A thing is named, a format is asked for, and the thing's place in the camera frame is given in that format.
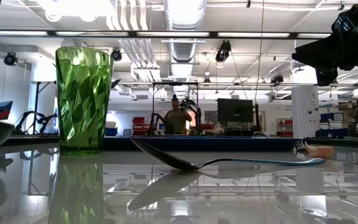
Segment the spoon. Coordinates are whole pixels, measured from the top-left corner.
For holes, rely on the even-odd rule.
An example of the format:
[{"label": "spoon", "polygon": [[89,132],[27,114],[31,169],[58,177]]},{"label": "spoon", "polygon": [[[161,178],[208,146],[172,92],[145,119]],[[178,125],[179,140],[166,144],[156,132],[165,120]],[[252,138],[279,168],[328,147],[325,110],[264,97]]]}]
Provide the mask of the spoon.
[{"label": "spoon", "polygon": [[191,164],[188,161],[184,161],[183,159],[179,159],[175,156],[171,156],[157,148],[154,148],[138,139],[131,138],[132,142],[142,151],[144,151],[149,156],[153,157],[154,159],[160,161],[163,164],[171,166],[176,169],[180,170],[198,170],[203,168],[204,166],[208,166],[215,162],[222,162],[222,161],[234,161],[234,162],[254,162],[254,163],[261,163],[261,164],[276,164],[281,166],[314,166],[319,164],[324,164],[325,160],[320,158],[314,158],[307,161],[300,161],[300,162],[292,162],[292,161],[270,161],[270,160],[263,160],[263,159],[241,159],[241,158],[219,158],[219,159],[212,159],[210,161],[205,161],[200,164]]}]

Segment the cup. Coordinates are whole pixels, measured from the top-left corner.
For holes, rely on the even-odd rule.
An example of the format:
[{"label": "cup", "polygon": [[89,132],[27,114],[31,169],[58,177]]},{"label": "cup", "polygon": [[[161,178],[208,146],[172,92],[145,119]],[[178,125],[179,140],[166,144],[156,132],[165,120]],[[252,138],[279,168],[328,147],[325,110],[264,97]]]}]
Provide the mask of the cup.
[{"label": "cup", "polygon": [[56,50],[60,154],[96,154],[103,145],[114,63],[86,47]]}]

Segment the ceiling light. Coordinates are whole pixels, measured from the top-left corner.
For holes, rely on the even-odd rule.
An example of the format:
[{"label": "ceiling light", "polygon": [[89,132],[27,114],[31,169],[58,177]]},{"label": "ceiling light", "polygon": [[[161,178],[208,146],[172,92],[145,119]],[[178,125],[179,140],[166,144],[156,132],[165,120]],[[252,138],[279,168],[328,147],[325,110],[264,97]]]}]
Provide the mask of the ceiling light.
[{"label": "ceiling light", "polygon": [[209,32],[168,32],[168,31],[161,31],[161,32],[138,32],[137,35],[139,37],[208,37]]},{"label": "ceiling light", "polygon": [[0,35],[12,35],[12,36],[46,36],[46,31],[19,31],[19,30],[0,30]]},{"label": "ceiling light", "polygon": [[218,32],[218,37],[276,37],[287,38],[289,33],[260,33],[260,32]]},{"label": "ceiling light", "polygon": [[298,34],[298,38],[326,38],[331,34]]},{"label": "ceiling light", "polygon": [[163,44],[205,44],[205,40],[161,40],[161,43]]},{"label": "ceiling light", "polygon": [[127,37],[128,32],[119,31],[56,31],[56,35],[64,37],[94,37],[94,36],[106,36],[108,37]]}]

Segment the wall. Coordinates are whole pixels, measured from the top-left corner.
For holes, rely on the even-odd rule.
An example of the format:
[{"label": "wall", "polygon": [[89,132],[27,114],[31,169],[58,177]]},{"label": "wall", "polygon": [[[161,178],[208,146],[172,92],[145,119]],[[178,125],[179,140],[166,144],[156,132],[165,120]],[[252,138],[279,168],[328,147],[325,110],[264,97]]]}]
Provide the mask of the wall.
[{"label": "wall", "polygon": [[0,102],[13,101],[8,122],[15,123],[23,112],[27,111],[29,89],[30,72],[27,71],[25,75],[24,68],[20,66],[5,66],[3,59],[0,58]]}]

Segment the security camera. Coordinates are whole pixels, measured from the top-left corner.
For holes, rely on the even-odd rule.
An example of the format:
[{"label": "security camera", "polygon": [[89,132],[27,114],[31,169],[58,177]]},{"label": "security camera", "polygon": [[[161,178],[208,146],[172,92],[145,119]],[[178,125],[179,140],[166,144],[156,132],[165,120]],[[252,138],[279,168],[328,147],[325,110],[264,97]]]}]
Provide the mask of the security camera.
[{"label": "security camera", "polygon": [[224,40],[215,56],[215,60],[217,62],[224,62],[230,56],[230,51],[231,51],[230,41]]},{"label": "security camera", "polygon": [[121,59],[122,59],[121,49],[119,49],[119,48],[113,49],[112,53],[111,53],[111,57],[116,62],[121,61]]},{"label": "security camera", "polygon": [[4,59],[5,65],[15,66],[15,65],[17,65],[17,62],[18,62],[18,59],[16,57],[16,53],[15,52],[8,52],[7,56]]}]

